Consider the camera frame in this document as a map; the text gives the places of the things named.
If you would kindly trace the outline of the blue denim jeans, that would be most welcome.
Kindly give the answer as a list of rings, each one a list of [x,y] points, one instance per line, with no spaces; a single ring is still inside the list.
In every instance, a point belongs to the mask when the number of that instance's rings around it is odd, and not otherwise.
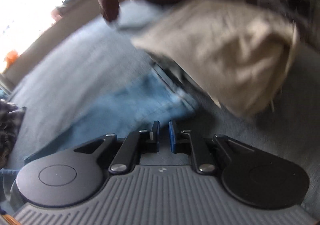
[[[154,65],[145,76],[97,98],[86,113],[52,142],[25,158],[24,164],[72,148],[108,133],[119,138],[154,121],[166,126],[195,114],[199,104],[168,70]]]

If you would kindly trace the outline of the beige fabric storage bag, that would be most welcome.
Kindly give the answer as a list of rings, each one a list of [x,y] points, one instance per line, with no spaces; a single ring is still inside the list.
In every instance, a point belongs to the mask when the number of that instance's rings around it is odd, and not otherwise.
[[[271,104],[297,54],[297,26],[235,0],[185,0],[132,44],[181,72],[219,107],[252,117]]]

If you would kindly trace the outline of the black patterned garment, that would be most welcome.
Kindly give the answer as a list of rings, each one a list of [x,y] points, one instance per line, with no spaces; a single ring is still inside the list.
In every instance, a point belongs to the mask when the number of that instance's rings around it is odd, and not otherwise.
[[[1,168],[7,164],[9,155],[15,146],[25,112],[26,107],[20,108],[14,103],[1,100]]]

